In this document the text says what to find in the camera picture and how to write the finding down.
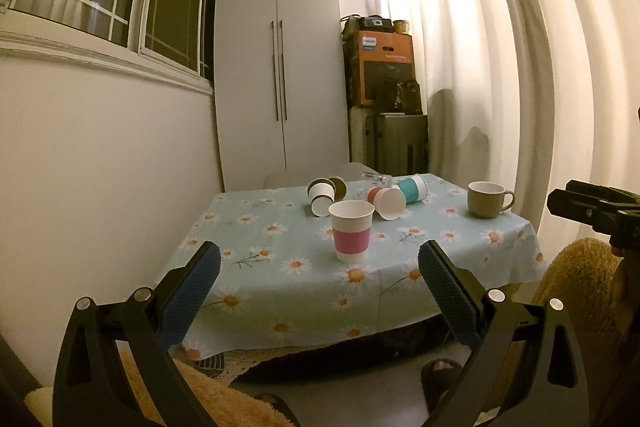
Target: cabinet door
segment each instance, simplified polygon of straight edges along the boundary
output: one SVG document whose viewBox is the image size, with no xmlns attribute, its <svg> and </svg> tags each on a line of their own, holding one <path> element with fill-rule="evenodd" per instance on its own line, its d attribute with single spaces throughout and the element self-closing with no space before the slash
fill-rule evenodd
<svg viewBox="0 0 640 427">
<path fill-rule="evenodd" d="M 349 161 L 338 0 L 278 0 L 287 168 Z"/>
<path fill-rule="evenodd" d="M 276 0 L 216 0 L 214 95 L 225 190 L 285 168 Z"/>
</svg>

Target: silver bolt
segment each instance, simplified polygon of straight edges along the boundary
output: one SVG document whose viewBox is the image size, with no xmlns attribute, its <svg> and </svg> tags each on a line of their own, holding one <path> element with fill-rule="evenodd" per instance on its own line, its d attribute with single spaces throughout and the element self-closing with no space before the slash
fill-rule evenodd
<svg viewBox="0 0 640 427">
<path fill-rule="evenodd" d="M 82 297 L 76 302 L 76 308 L 81 311 L 87 309 L 89 306 L 91 306 L 91 299 L 89 297 Z"/>
<path fill-rule="evenodd" d="M 549 306 L 551 306 L 553 309 L 555 309 L 556 311 L 561 311 L 562 308 L 564 308 L 564 304 L 562 304 L 562 301 L 560 299 L 551 299 L 549 301 Z"/>
<path fill-rule="evenodd" d="M 151 290 L 149 288 L 138 288 L 133 294 L 133 298 L 138 302 L 148 301 L 151 296 Z"/>
<path fill-rule="evenodd" d="M 497 290 L 497 289 L 489 290 L 488 295 L 489 295 L 489 298 L 494 302 L 502 302 L 506 298 L 504 296 L 504 293 L 502 293 L 500 290 Z"/>
</svg>

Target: table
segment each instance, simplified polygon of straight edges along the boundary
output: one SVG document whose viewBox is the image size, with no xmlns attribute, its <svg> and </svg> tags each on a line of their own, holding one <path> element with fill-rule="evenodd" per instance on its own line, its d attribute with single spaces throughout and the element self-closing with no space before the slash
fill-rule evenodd
<svg viewBox="0 0 640 427">
<path fill-rule="evenodd" d="M 374 214 L 367 259 L 358 265 L 338 261 L 331 220 L 311 214 L 306 187 L 214 197 L 156 281 L 203 241 L 219 245 L 220 275 L 183 342 L 189 356 L 330 344 L 436 315 L 417 267 L 418 247 L 429 239 L 485 287 L 542 278 L 546 262 L 528 221 L 511 212 L 472 217 L 466 190 L 423 177 L 426 201 L 394 221 Z M 365 199 L 373 186 L 348 183 L 347 198 Z"/>
</svg>

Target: floor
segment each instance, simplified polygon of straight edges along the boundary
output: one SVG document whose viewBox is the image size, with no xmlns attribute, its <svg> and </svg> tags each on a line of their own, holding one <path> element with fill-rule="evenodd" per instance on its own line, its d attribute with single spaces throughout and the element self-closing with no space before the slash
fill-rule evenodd
<svg viewBox="0 0 640 427">
<path fill-rule="evenodd" d="M 414 359 L 365 373 L 287 385 L 234 385 L 248 393 L 280 396 L 303 427 L 420 427 L 427 409 L 420 370 L 441 357 L 464 363 L 469 349 L 450 343 Z"/>
</svg>

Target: slipper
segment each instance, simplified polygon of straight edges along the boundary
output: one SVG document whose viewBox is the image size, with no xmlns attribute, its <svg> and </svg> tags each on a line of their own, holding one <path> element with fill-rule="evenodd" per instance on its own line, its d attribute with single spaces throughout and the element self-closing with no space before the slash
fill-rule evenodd
<svg viewBox="0 0 640 427">
<path fill-rule="evenodd" d="M 446 362 L 451 368 L 433 370 L 438 362 Z M 425 365 L 420 372 L 420 381 L 422 382 L 422 392 L 427 402 L 427 411 L 429 414 L 436 409 L 440 396 L 447 392 L 462 372 L 462 366 L 451 359 L 431 360 Z"/>
<path fill-rule="evenodd" d="M 294 427 L 302 427 L 300 425 L 300 422 L 296 418 L 296 416 L 293 414 L 293 411 L 289 408 L 286 402 L 283 399 L 281 399 L 279 396 L 271 393 L 262 393 L 262 394 L 258 394 L 257 396 L 254 396 L 254 398 L 256 400 L 260 400 L 271 405 L 271 407 L 273 407 L 276 411 L 281 413 L 281 415 L 283 415 L 284 418 L 289 420 L 289 422 L 291 422 L 294 425 Z"/>
</svg>

